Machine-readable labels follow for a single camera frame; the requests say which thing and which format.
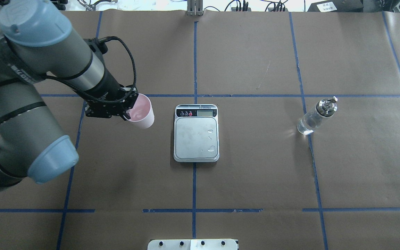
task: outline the white label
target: white label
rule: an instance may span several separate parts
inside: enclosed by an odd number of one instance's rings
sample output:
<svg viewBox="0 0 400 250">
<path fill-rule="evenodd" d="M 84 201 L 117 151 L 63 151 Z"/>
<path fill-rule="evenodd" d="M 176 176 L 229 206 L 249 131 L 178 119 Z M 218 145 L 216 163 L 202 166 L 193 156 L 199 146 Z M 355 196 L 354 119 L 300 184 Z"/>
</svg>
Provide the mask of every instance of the white label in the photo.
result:
<svg viewBox="0 0 400 250">
<path fill-rule="evenodd" d="M 329 11 L 337 10 L 337 8 L 336 8 L 336 6 L 334 6 L 333 2 L 321 3 L 320 5 L 317 5 L 317 8 L 319 8 L 320 12 L 329 12 Z"/>
</svg>

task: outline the robotic arm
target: robotic arm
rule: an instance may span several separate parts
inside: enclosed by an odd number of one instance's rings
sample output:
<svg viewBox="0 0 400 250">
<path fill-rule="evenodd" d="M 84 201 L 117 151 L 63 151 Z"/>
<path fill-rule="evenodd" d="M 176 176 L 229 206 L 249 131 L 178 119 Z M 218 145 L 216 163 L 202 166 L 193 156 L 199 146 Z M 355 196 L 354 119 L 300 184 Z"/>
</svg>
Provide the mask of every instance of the robotic arm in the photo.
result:
<svg viewBox="0 0 400 250">
<path fill-rule="evenodd" d="M 47 182 L 78 162 L 34 83 L 49 78 L 68 85 L 86 100 L 88 117 L 126 120 L 138 96 L 135 63 L 119 38 L 83 40 L 48 0 L 8 2 L 0 9 L 0 191 L 27 176 Z M 132 85 L 119 84 L 105 68 L 102 54 L 110 40 L 119 40 L 131 56 Z"/>
</svg>

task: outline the kitchen scale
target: kitchen scale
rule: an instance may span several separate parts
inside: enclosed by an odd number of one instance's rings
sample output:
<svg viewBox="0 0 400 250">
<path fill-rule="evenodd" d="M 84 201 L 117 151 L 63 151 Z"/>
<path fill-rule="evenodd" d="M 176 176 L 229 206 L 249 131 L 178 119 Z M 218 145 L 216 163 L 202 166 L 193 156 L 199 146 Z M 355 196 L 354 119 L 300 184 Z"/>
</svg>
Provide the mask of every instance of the kitchen scale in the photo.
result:
<svg viewBox="0 0 400 250">
<path fill-rule="evenodd" d="M 178 105 L 174 121 L 174 159 L 181 163 L 212 163 L 219 157 L 217 106 Z"/>
</svg>

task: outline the metal clamp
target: metal clamp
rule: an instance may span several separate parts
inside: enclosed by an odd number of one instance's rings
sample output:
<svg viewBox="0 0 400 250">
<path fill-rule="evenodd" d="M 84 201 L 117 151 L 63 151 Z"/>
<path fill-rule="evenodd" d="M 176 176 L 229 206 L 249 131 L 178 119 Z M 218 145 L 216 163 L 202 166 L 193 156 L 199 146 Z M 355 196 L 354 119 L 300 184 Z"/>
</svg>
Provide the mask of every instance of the metal clamp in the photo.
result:
<svg viewBox="0 0 400 250">
<path fill-rule="evenodd" d="M 188 16 L 203 16 L 203 0 L 187 0 L 187 11 Z"/>
</svg>

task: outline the pink cup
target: pink cup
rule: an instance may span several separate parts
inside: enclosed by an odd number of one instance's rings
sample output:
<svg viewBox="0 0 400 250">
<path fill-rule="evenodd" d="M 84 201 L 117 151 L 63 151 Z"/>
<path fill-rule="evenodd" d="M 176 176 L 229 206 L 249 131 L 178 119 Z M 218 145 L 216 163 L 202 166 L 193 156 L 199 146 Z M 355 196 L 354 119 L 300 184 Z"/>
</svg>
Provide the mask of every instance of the pink cup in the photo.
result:
<svg viewBox="0 0 400 250">
<path fill-rule="evenodd" d="M 130 119 L 133 125 L 139 128 L 149 128 L 154 123 L 154 111 L 151 100 L 143 94 L 138 94 L 134 107 L 129 110 Z"/>
</svg>

